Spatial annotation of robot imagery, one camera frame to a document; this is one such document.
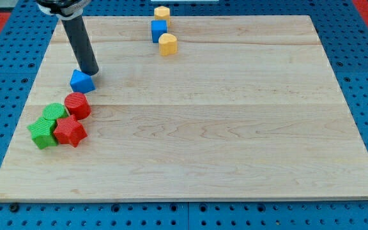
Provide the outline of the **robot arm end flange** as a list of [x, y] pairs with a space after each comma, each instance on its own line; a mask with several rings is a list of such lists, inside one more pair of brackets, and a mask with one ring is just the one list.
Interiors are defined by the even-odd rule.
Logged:
[[36, 0], [39, 9], [47, 15], [69, 17], [83, 10], [91, 0]]

